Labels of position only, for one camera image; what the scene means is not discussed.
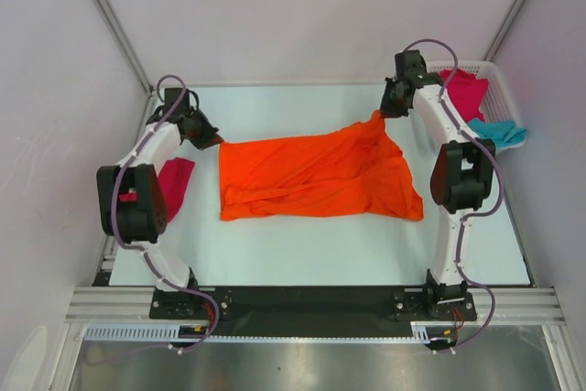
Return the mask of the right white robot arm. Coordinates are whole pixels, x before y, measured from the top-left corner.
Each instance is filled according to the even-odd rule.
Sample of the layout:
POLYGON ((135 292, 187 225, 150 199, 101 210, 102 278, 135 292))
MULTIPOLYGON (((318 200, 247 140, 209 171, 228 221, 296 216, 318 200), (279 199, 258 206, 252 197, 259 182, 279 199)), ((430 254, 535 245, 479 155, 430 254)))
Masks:
POLYGON ((462 274, 463 256, 472 218, 492 190, 495 145, 476 137, 440 75, 428 71, 417 49, 397 53, 395 66, 395 76, 385 80, 380 111, 385 118, 398 118, 414 110, 432 134, 439 153, 429 189, 440 217, 436 253, 422 291, 414 299, 399 296, 396 309, 400 315, 449 320, 457 310, 473 307, 471 282, 462 274))

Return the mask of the orange t shirt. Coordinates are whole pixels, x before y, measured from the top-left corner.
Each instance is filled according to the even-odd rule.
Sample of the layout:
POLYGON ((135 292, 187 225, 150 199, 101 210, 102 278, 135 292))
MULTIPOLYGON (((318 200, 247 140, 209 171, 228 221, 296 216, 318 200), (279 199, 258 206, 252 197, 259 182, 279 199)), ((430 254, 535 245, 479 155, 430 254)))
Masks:
POLYGON ((408 163, 378 111, 325 135, 223 143, 219 185, 225 222, 363 213, 424 218, 408 163))

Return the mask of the white plastic basket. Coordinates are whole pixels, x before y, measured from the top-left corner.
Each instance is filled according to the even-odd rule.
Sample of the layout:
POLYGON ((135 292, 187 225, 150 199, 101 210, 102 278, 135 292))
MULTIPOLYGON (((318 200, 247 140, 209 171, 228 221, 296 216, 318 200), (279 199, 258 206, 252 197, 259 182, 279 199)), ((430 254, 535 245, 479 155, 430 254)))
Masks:
MULTIPOLYGON (((513 94, 510 92, 502 73, 494 63, 484 60, 461 60, 458 62, 458 69, 473 73, 479 79, 486 79, 489 81, 488 92, 484 96, 483 103, 480 107, 480 110, 484 115, 485 122, 492 123, 505 120, 514 120, 519 126, 525 128, 521 116, 517 111, 513 94)), ((447 91, 443 93, 442 99, 448 103, 450 110, 462 124, 469 123, 466 123, 461 118, 459 112, 453 106, 448 95, 448 87, 447 91)), ((503 153, 506 150, 519 147, 496 149, 496 151, 498 153, 503 153)))

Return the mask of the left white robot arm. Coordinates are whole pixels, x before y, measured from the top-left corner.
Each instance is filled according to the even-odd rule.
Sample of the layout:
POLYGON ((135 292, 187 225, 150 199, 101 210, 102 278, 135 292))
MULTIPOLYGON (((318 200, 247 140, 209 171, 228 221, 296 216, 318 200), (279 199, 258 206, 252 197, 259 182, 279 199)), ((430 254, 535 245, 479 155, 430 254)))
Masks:
POLYGON ((165 234, 194 165, 188 162, 182 171, 173 156, 185 143, 204 150, 221 142, 219 129, 200 109, 198 94, 167 88, 130 152, 96 173, 103 231, 141 260, 158 290, 173 291, 169 304, 185 318, 201 310, 202 295, 192 269, 165 234))

